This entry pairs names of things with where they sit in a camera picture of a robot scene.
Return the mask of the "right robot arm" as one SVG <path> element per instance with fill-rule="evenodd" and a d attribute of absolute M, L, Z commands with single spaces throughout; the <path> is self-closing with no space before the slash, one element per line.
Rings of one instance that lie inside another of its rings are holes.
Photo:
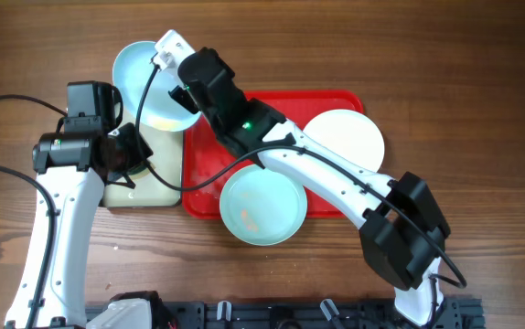
<path fill-rule="evenodd" d="M 450 228 L 422 178 L 371 172 L 315 142 L 281 112 L 247 98 L 212 48 L 158 57 L 177 81 L 175 101 L 202 113 L 230 154 L 294 179 L 343 213 L 359 231 L 365 261 L 395 288 L 396 311 L 415 325 L 434 325 Z"/>

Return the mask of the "white plate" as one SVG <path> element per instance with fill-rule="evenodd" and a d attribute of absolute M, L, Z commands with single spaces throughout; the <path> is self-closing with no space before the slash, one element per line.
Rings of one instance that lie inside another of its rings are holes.
<path fill-rule="evenodd" d="M 377 125 L 364 114 L 337 109 L 314 117 L 303 132 L 317 143 L 371 172 L 384 160 L 384 138 Z"/>

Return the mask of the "mint green plate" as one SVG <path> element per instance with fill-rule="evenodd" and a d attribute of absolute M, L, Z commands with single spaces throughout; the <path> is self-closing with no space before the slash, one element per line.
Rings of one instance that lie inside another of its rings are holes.
<path fill-rule="evenodd" d="M 220 215 L 227 230 L 254 246 L 291 238 L 304 223 L 307 205 L 302 185 L 255 164 L 233 174 L 220 195 Z"/>

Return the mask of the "red plastic tray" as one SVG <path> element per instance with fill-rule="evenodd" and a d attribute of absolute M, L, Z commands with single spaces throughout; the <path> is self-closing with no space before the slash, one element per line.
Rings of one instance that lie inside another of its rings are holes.
<path fill-rule="evenodd" d="M 348 90 L 257 90 L 247 91 L 245 95 L 269 104 L 300 128 L 329 110 L 365 112 L 359 97 Z M 234 157 L 218 143 L 205 118 L 198 119 L 184 132 L 183 186 L 202 183 L 233 161 Z M 222 188 L 234 173 L 250 164 L 250 161 L 237 164 L 210 185 L 184 192 L 183 208 L 194 218 L 219 219 Z"/>

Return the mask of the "light blue plate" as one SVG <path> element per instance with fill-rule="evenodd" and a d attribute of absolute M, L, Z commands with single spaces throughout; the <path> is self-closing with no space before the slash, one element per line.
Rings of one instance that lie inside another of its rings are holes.
<path fill-rule="evenodd" d="M 113 85 L 122 95 L 124 108 L 135 117 L 146 83 L 154 69 L 154 41 L 139 41 L 120 51 L 112 66 Z M 141 113 L 140 122 L 167 132 L 181 132 L 193 126 L 200 114 L 193 114 L 174 101 L 169 92 L 177 86 L 166 72 L 157 72 Z"/>

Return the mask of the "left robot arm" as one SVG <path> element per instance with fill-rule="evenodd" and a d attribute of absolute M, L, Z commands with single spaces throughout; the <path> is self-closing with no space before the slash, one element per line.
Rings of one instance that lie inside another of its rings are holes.
<path fill-rule="evenodd" d="M 82 328 L 92 222 L 104 188 L 133 188 L 130 173 L 150 149 L 123 122 L 123 98 L 100 81 L 67 86 L 67 116 L 33 149 L 37 208 L 26 265 L 7 328 Z"/>

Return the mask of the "green yellow sponge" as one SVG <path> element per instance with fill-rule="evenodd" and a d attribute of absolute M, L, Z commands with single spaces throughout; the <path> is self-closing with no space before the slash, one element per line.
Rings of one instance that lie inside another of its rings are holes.
<path fill-rule="evenodd" d="M 150 175 L 151 172 L 148 170 L 147 166 L 143 162 L 140 162 L 138 165 L 127 171 L 126 174 L 132 180 L 135 180 Z"/>

